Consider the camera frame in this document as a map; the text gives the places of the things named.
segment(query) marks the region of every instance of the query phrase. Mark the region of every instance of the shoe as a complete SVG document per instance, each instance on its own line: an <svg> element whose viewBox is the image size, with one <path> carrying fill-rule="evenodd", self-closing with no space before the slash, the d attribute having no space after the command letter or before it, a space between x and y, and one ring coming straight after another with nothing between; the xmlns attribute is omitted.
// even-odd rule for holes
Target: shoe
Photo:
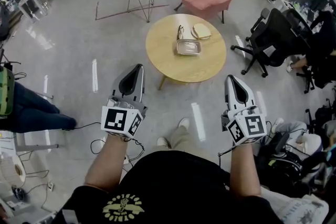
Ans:
<svg viewBox="0 0 336 224"><path fill-rule="evenodd" d="M271 132L275 134L277 127L279 124L283 123L284 119L283 118L278 118L275 123L273 124L272 128L271 128Z"/></svg>
<svg viewBox="0 0 336 224"><path fill-rule="evenodd" d="M189 118L183 118L183 119L181 119L181 121L180 121L180 123L179 123L178 126L179 127L184 126L188 130L189 126L190 126L190 120L189 120Z"/></svg>
<svg viewBox="0 0 336 224"><path fill-rule="evenodd" d="M168 141L166 138L164 137L159 137L158 141L156 142L157 146L166 146L166 147L169 147L168 146Z"/></svg>
<svg viewBox="0 0 336 224"><path fill-rule="evenodd" d="M288 65L288 67L287 67L287 69L286 69L286 71L287 71L288 73L290 73L290 72L293 70L292 67L290 66L292 63L293 63L293 61L289 61L289 65Z"/></svg>

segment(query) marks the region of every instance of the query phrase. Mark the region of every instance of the graphic print on shirt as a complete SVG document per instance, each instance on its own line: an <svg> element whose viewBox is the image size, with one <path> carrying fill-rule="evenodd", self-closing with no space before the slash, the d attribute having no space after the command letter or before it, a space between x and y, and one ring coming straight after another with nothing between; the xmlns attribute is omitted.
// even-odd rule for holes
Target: graphic print on shirt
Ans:
<svg viewBox="0 0 336 224"><path fill-rule="evenodd" d="M109 201L103 208L103 214L110 221L124 222L134 219L144 210L140 207L142 202L139 197L131 194L121 194Z"/></svg>

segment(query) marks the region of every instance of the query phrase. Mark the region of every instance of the electronic device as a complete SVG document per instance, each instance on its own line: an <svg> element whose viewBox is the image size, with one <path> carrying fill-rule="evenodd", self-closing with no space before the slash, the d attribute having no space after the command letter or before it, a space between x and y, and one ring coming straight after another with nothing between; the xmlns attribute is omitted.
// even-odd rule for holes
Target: electronic device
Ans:
<svg viewBox="0 0 336 224"><path fill-rule="evenodd" d="M101 113L101 129L111 135L132 139L147 107L142 103L145 73L141 64L128 68L112 85L112 95Z"/></svg>
<svg viewBox="0 0 336 224"><path fill-rule="evenodd" d="M228 75L225 80L223 131L230 131L234 145L256 143L267 135L265 116L260 113L252 90L240 79Z"/></svg>

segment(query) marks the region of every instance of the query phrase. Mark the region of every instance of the white tile floor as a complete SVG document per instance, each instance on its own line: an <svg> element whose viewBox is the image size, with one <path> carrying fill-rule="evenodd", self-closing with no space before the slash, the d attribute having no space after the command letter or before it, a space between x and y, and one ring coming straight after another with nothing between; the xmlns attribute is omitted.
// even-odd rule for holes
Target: white tile floor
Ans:
<svg viewBox="0 0 336 224"><path fill-rule="evenodd" d="M146 34L160 18L174 14L181 0L155 0L156 8L151 22L146 23L142 11L96 20L103 16L122 12L127 0L53 0L48 16L31 24L20 23L14 38L5 45L5 54L12 61L20 61L16 71L24 71L27 78L20 82L36 91L43 91L44 77L48 76L48 93L55 96L53 103L62 113L77 119L78 126L100 121L101 107L111 93L114 78L125 68L141 63L145 67L146 85L143 102L149 107L145 121L140 126L138 140L150 149L160 136L168 135L179 120L194 118L192 104L199 105L205 139L200 146L217 160L217 153L231 147L231 138L221 131L220 115L226 109L224 102L224 80L228 74L242 78L256 94L262 93L267 119L278 117L285 120L305 120L304 110L315 111L331 95L331 85L323 90L316 89L304 94L304 82L294 73L286 73L286 64L279 68L268 68L269 76L264 79L258 65L242 76L245 68L242 54L229 48L236 45L235 36L242 40L260 16L264 7L272 8L265 0L233 0L225 12L225 24L220 18L210 22L222 34L227 47L227 60L222 71L214 78L200 84L177 86L165 84L162 91L157 87L159 72L151 65L145 50ZM179 13L188 13L181 7ZM97 60L98 91L92 91L92 61ZM192 120L192 135L198 140L198 132ZM42 164L50 169L48 178L55 183L55 191L48 194L46 207L57 210L81 185L95 155L90 151L92 140L106 134L98 125L72 132L50 131L51 143L61 145L50 153L38 152ZM31 143L46 143L45 132L28 134ZM130 156L139 154L141 148L129 143ZM223 156L222 167L229 169L230 154ZM36 185L27 182L26 187ZM34 190L33 199L41 204L45 199L43 189Z"/></svg>

